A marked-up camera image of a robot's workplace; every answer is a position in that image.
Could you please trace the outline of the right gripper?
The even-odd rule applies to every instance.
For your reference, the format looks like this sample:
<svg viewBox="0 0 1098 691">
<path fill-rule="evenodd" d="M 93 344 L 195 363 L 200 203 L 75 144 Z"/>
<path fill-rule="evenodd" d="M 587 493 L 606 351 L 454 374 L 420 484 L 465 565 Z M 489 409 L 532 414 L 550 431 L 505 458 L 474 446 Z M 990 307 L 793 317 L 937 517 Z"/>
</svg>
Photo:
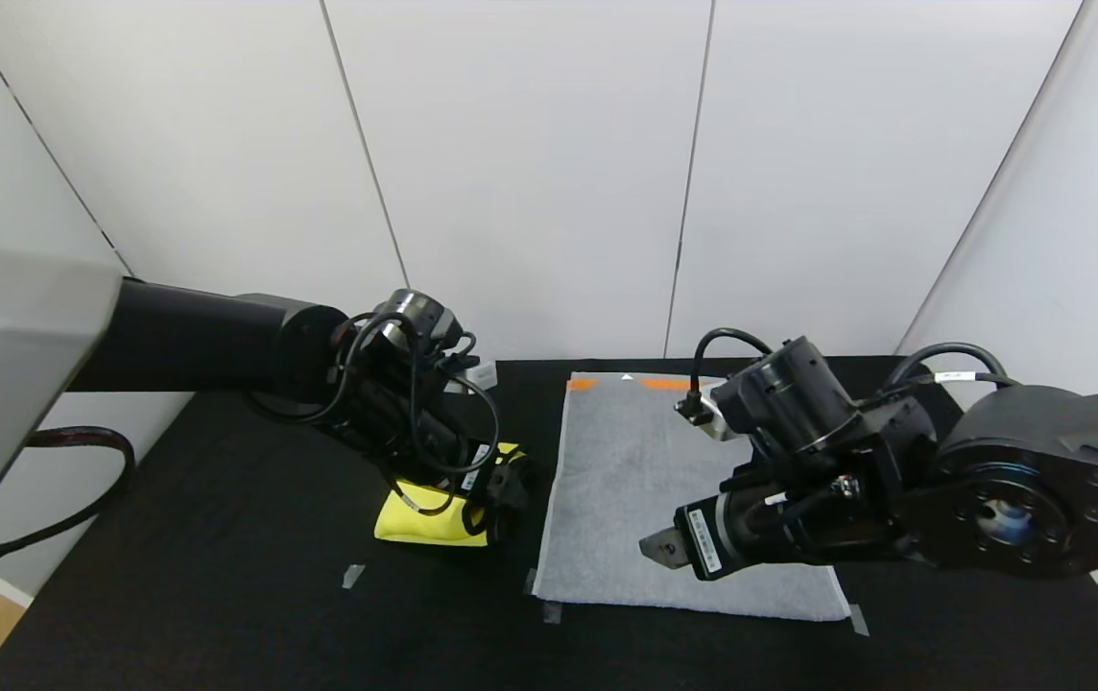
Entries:
<svg viewBox="0 0 1098 691">
<path fill-rule="evenodd" d="M 783 519 L 794 502 L 768 488 L 721 491 L 676 508 L 673 528 L 638 540 L 646 559 L 714 582 L 761 564 L 789 562 L 798 547 Z"/>
</svg>

